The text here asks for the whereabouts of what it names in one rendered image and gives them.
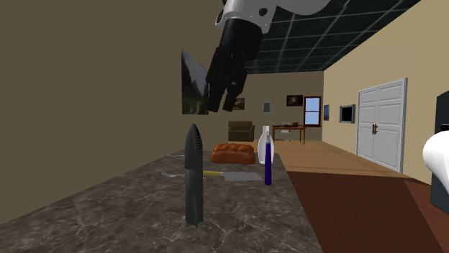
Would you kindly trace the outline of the brown bread loaf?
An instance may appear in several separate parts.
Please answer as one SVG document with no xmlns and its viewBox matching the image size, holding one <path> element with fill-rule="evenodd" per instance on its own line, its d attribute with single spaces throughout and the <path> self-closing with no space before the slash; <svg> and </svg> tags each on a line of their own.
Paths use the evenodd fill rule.
<svg viewBox="0 0 449 253">
<path fill-rule="evenodd" d="M 217 144 L 212 150 L 210 160 L 214 163 L 253 165 L 254 148 L 249 144 Z"/>
</svg>

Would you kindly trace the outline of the brown wooden desk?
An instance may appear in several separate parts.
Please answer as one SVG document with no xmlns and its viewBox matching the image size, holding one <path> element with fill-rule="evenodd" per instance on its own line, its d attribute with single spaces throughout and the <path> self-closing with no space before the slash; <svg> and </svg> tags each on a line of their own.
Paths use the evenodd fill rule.
<svg viewBox="0 0 449 253">
<path fill-rule="evenodd" d="M 305 138 L 306 138 L 306 127 L 300 126 L 298 124 L 292 124 L 292 125 L 274 125 L 271 128 L 271 134 L 273 138 L 276 138 L 276 130 L 299 130 L 299 140 L 303 141 L 303 144 L 305 144 Z"/>
</svg>

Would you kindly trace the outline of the brown-framed window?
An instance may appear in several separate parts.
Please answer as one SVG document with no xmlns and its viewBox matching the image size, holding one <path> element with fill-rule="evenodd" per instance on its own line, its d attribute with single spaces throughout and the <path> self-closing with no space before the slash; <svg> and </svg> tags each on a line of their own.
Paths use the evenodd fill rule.
<svg viewBox="0 0 449 253">
<path fill-rule="evenodd" d="M 304 98 L 304 125 L 307 127 L 321 126 L 321 97 L 306 96 Z"/>
</svg>

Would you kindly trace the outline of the white vase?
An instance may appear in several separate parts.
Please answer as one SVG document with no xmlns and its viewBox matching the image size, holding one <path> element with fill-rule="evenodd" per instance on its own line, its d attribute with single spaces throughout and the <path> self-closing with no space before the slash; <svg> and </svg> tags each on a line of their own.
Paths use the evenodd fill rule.
<svg viewBox="0 0 449 253">
<path fill-rule="evenodd" d="M 266 161 L 266 145 L 269 144 L 271 148 L 271 160 L 274 158 L 274 143 L 271 136 L 270 127 L 263 126 L 262 134 L 258 141 L 258 161 L 260 164 L 264 164 Z"/>
</svg>

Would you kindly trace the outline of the large landscape wall picture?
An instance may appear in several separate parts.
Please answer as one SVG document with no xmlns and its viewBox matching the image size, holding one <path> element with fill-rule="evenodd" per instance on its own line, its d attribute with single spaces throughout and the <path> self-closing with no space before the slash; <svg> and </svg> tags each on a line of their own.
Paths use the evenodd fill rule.
<svg viewBox="0 0 449 253">
<path fill-rule="evenodd" d="M 209 85 L 207 69 L 181 50 L 182 114 L 208 115 Z"/>
</svg>

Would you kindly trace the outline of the grey-framed black wall screen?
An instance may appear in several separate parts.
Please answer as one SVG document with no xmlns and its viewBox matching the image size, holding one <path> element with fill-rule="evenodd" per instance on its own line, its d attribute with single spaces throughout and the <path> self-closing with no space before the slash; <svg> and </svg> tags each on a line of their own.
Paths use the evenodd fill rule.
<svg viewBox="0 0 449 253">
<path fill-rule="evenodd" d="M 340 123 L 355 123 L 355 104 L 340 106 Z"/>
</svg>

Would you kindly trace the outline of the yellow-handled cleaver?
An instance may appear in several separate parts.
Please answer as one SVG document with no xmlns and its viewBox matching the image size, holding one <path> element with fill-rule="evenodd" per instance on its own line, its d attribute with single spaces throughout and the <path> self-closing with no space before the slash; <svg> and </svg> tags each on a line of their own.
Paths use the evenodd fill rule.
<svg viewBox="0 0 449 253">
<path fill-rule="evenodd" d="M 223 177 L 226 181 L 255 181 L 262 180 L 262 177 L 255 172 L 219 172 L 204 171 L 203 176 Z"/>
</svg>

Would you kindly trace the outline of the white double door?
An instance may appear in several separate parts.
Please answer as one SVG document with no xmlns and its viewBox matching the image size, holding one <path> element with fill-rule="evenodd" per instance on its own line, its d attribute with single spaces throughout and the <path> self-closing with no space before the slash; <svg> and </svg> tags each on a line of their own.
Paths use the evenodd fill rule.
<svg viewBox="0 0 449 253">
<path fill-rule="evenodd" d="M 408 79 L 358 92 L 356 154 L 403 173 Z"/>
</svg>

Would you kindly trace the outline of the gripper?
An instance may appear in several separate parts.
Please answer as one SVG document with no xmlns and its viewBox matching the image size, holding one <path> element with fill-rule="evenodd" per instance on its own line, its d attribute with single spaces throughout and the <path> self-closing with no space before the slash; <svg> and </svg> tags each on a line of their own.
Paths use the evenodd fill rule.
<svg viewBox="0 0 449 253">
<path fill-rule="evenodd" d="M 225 76 L 233 75 L 227 85 L 223 109 L 232 111 L 236 98 L 242 93 L 248 70 L 247 62 L 258 54 L 263 37 L 261 28 L 244 19 L 228 19 L 224 23 L 219 45 L 214 51 L 206 81 L 209 84 L 208 109 L 219 111 L 225 90 Z"/>
</svg>

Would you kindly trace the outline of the black bullet-shaped grinder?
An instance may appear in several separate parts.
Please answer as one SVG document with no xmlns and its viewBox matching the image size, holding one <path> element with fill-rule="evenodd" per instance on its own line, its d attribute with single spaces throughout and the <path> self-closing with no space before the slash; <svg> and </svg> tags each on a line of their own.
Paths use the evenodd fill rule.
<svg viewBox="0 0 449 253">
<path fill-rule="evenodd" d="M 194 225 L 204 221 L 203 148 L 199 130 L 192 124 L 185 141 L 185 217 Z"/>
</svg>

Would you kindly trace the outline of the purple bottle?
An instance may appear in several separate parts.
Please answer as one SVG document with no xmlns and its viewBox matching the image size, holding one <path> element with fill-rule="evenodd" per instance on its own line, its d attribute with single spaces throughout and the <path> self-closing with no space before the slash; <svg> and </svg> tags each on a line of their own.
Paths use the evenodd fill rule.
<svg viewBox="0 0 449 253">
<path fill-rule="evenodd" d="M 266 134 L 266 153 L 265 153 L 265 185 L 272 184 L 272 157 L 271 157 L 271 135 Z"/>
</svg>

